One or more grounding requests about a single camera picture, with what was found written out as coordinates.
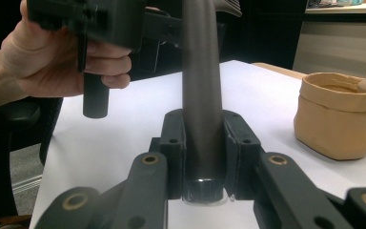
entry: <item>floor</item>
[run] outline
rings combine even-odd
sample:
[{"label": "floor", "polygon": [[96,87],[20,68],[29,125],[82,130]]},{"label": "floor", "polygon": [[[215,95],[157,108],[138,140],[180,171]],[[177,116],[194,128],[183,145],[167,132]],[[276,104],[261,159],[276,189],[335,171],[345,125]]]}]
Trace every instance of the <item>floor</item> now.
[{"label": "floor", "polygon": [[31,215],[34,208],[44,169],[39,149],[38,144],[10,153],[12,189],[19,215]]}]

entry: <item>brown pot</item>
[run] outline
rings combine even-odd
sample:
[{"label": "brown pot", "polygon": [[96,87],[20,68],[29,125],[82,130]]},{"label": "brown pot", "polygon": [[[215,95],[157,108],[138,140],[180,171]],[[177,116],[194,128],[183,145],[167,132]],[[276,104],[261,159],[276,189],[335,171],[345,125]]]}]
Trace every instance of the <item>brown pot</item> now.
[{"label": "brown pot", "polygon": [[357,91],[359,77],[312,73],[302,79],[295,136],[336,160],[366,156],[366,93]]}]

